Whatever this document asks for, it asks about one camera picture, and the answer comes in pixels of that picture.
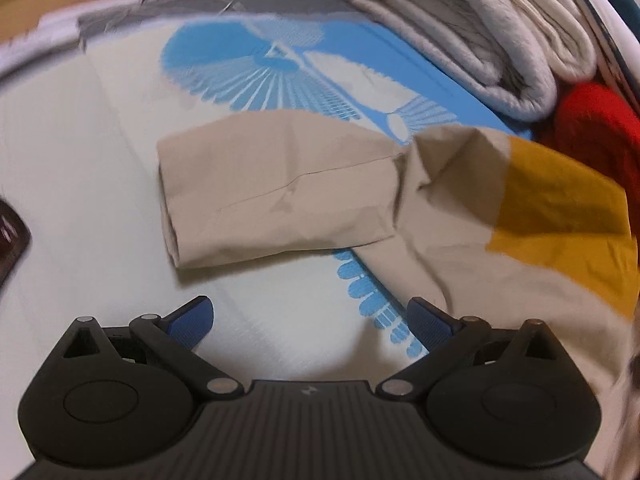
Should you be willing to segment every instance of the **red towel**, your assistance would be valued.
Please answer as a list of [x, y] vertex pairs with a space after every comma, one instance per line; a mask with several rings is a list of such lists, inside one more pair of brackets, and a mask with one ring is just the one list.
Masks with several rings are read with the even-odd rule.
[[561, 100], [553, 130], [551, 144], [556, 150], [612, 178], [625, 189], [631, 232], [638, 238], [640, 119], [631, 107], [602, 85], [579, 84]]

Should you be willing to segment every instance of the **ribbed black surface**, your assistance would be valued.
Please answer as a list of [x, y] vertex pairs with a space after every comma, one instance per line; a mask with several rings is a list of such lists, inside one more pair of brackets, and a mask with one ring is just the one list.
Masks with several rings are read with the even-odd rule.
[[212, 402], [175, 446], [143, 463], [87, 471], [38, 462], [21, 480], [595, 480], [574, 462], [514, 472], [440, 443], [407, 403], [363, 382], [257, 381]]

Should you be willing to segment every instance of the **yellow fabric patch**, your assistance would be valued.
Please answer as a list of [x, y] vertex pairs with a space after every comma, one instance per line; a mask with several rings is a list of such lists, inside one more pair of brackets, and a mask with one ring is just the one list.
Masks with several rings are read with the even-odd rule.
[[510, 137], [488, 251], [561, 272], [633, 317], [640, 280], [625, 191], [561, 153]]

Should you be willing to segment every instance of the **shiny brown object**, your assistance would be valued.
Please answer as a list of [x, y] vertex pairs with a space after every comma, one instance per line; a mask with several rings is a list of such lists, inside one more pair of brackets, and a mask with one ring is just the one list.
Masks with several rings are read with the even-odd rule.
[[8, 203], [0, 199], [0, 287], [30, 240], [27, 226]]

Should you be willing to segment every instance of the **yellow and beige cloth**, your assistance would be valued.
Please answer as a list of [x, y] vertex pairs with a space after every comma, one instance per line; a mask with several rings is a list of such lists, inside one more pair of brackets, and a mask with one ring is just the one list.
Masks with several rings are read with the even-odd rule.
[[436, 126], [400, 147], [296, 110], [238, 114], [158, 152], [177, 267], [354, 246], [403, 304], [422, 296], [500, 328], [545, 319], [603, 410], [588, 463], [632, 471], [639, 278], [613, 181], [497, 130]]

